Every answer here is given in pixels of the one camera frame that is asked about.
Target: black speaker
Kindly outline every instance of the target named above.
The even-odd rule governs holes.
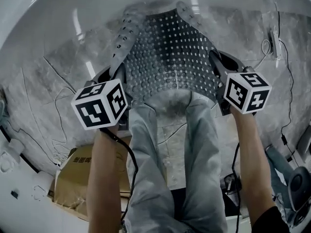
[[[288,184],[288,193],[294,211],[299,211],[311,198],[311,175],[304,166],[293,171]]]

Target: cube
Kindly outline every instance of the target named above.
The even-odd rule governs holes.
[[[242,114],[263,110],[272,87],[258,72],[229,73],[224,98]]]
[[[85,130],[116,125],[128,106],[119,79],[79,89],[71,105]]]

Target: forearm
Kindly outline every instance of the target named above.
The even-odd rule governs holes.
[[[121,204],[115,144],[106,134],[97,132],[86,195],[89,233],[119,231]]]
[[[271,194],[270,167],[251,114],[234,114],[240,142],[242,190],[251,217],[255,221],[275,204]]]

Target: brown cardboard box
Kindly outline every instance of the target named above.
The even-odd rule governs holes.
[[[129,144],[131,137],[123,139]],[[90,172],[92,145],[72,150],[70,159],[60,171],[56,186],[52,183],[48,196],[57,205],[75,216],[88,220],[86,213],[86,189]],[[119,171],[120,197],[122,202],[130,195],[126,170],[127,150],[117,144],[117,167]]]

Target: sleeve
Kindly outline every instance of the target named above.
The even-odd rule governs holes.
[[[283,221],[280,211],[276,206],[263,213],[255,222],[252,233],[289,233],[287,224]]]

